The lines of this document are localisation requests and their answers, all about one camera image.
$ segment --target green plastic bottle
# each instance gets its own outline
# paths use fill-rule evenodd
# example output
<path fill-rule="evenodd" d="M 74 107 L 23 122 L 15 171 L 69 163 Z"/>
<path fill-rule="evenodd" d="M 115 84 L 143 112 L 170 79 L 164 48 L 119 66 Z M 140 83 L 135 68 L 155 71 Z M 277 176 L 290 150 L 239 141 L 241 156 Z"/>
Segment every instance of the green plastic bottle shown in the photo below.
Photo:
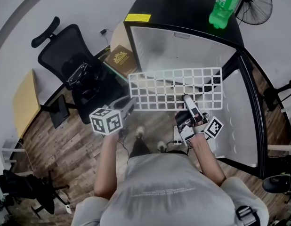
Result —
<path fill-rule="evenodd" d="M 239 0 L 216 0 L 209 22 L 215 28 L 224 29 Z"/>

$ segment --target white grid rack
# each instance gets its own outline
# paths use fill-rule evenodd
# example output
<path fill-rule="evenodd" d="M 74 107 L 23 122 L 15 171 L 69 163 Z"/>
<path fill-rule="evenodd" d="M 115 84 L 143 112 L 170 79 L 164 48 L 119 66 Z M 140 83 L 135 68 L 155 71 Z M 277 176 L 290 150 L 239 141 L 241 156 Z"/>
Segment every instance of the white grid rack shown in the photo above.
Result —
<path fill-rule="evenodd" d="M 183 94 L 189 94 L 199 109 L 223 108 L 222 68 L 132 73 L 129 87 L 131 98 L 137 98 L 136 111 L 185 111 Z"/>

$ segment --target black mesh chair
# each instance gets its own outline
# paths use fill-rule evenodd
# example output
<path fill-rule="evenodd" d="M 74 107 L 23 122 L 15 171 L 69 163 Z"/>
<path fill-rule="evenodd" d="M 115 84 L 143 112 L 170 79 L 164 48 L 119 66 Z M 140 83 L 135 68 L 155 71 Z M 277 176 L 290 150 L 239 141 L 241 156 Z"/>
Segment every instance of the black mesh chair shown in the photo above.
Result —
<path fill-rule="evenodd" d="M 50 214 L 54 214 L 55 198 L 64 205 L 69 204 L 69 202 L 65 202 L 56 191 L 69 188 L 69 185 L 53 187 L 51 172 L 52 171 L 48 171 L 48 178 L 40 179 L 33 175 L 21 177 L 11 171 L 4 170 L 3 175 L 0 176 L 0 187 L 3 193 L 8 193 L 9 196 L 15 198 L 37 199 L 41 206 L 37 209 L 32 207 L 32 210 L 38 218 L 40 218 L 38 212 L 43 209 Z"/>
<path fill-rule="evenodd" d="M 90 53 L 79 27 L 72 24 L 55 35 L 53 32 L 59 24 L 60 19 L 55 17 L 48 29 L 32 40 L 32 47 L 36 48 L 50 39 L 39 54 L 38 62 L 72 91 L 81 120 L 89 124 L 89 114 L 124 96 L 124 89 L 101 61 Z"/>

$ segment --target brown book cover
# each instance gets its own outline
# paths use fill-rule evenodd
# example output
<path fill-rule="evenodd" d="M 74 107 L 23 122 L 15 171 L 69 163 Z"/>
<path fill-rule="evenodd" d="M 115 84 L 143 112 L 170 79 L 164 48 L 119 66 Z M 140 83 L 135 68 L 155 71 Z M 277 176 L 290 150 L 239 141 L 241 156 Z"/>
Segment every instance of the brown book cover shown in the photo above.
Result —
<path fill-rule="evenodd" d="M 105 59 L 105 63 L 125 78 L 128 78 L 130 73 L 134 73 L 137 70 L 133 52 L 122 45 L 117 46 L 111 52 L 111 54 Z"/>

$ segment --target backpack strap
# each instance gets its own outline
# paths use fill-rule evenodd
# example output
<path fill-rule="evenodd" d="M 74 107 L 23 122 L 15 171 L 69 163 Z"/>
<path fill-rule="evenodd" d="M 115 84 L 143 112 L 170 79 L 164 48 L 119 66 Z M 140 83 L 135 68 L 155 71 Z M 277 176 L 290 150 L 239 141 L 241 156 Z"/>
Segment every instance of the backpack strap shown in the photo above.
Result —
<path fill-rule="evenodd" d="M 260 226 L 260 220 L 258 214 L 252 210 L 249 206 L 241 206 L 235 211 L 239 220 L 241 220 L 244 226 Z"/>

